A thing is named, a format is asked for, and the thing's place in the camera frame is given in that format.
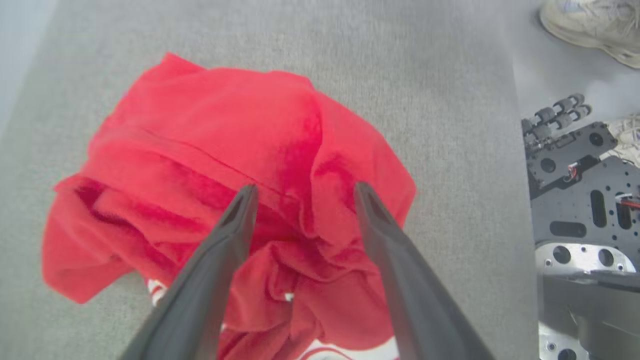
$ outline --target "crumpled fabric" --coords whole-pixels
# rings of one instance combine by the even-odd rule
[[[415,185],[375,128],[286,72],[207,70],[175,55],[146,71],[60,182],[45,282],[84,303],[137,271],[170,285],[240,188],[259,209],[235,273],[222,359],[294,359],[318,339],[366,349],[393,336],[353,187],[403,224]]]

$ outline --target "gray carpet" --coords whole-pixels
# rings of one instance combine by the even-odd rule
[[[497,359],[537,354],[533,242],[499,0],[61,0],[0,141],[3,359],[115,359],[150,310],[128,276],[85,306],[46,288],[51,187],[167,51],[280,69],[373,123],[413,175],[406,230]]]

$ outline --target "red wire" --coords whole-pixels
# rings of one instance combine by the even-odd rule
[[[630,208],[640,209],[640,204],[638,204],[637,202],[622,200],[620,204],[627,205]]]
[[[565,180],[567,182],[575,179],[575,176],[578,175],[578,169],[577,168],[575,168],[575,167],[573,167],[571,165],[569,165],[568,168],[569,168],[569,173],[570,173],[569,176],[571,177],[571,179]]]

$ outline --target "wire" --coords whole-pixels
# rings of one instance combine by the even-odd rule
[[[626,206],[628,206],[630,208],[640,209],[640,204],[638,204],[637,202],[632,202],[632,201],[629,201],[629,200],[622,200],[620,202],[620,204],[626,205]]]
[[[563,177],[564,182],[568,183],[569,181],[575,179],[576,176],[578,176],[578,168],[576,167],[577,165],[578,163],[573,163],[567,167],[569,170],[569,175]]]
[[[620,160],[622,160],[622,161],[626,161],[627,163],[631,163],[631,164],[633,164],[633,165],[635,165],[635,164],[636,164],[636,163],[634,163],[633,161],[628,160],[628,159],[625,159],[625,158],[620,158]]]

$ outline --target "hole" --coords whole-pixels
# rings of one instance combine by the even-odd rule
[[[542,159],[542,161],[540,162],[540,167],[542,168],[542,170],[544,172],[554,172],[556,171],[556,162],[549,159],[549,158],[544,158]]]
[[[225,219],[225,221],[222,223],[222,226],[225,226],[229,224],[231,221],[236,219],[236,215],[238,215],[238,210],[240,210],[240,204],[242,203],[242,200],[243,200],[242,198],[238,199],[238,201],[236,202],[236,205],[234,205],[234,208],[231,210],[229,215],[227,215],[227,218]]]
[[[598,252],[598,259],[606,267],[613,265],[613,254],[607,249],[602,249]]]
[[[549,231],[553,235],[570,238],[583,238],[587,235],[587,227],[580,222],[553,221],[549,225]]]
[[[631,209],[627,205],[616,204],[618,212],[618,225],[624,230],[631,229]]]
[[[575,351],[570,348],[566,348],[558,354],[558,360],[577,360],[578,355],[575,354]]]
[[[554,258],[560,264],[567,264],[571,261],[571,252],[564,246],[556,246],[554,249]]]
[[[390,224],[389,220],[387,219],[387,214],[385,214],[385,212],[380,208],[380,205],[378,205],[378,201],[376,201],[376,199],[374,199],[374,197],[371,196],[371,194],[368,194],[368,195],[369,195],[369,204],[371,205],[371,209],[373,210],[373,213],[376,215],[376,217],[386,222],[387,224]]]
[[[589,142],[591,142],[594,146],[602,146],[604,143],[604,139],[598,133],[592,133],[589,135]]]
[[[597,227],[607,226],[607,213],[604,207],[604,195],[598,190],[591,192],[591,214],[593,215],[593,225]]]

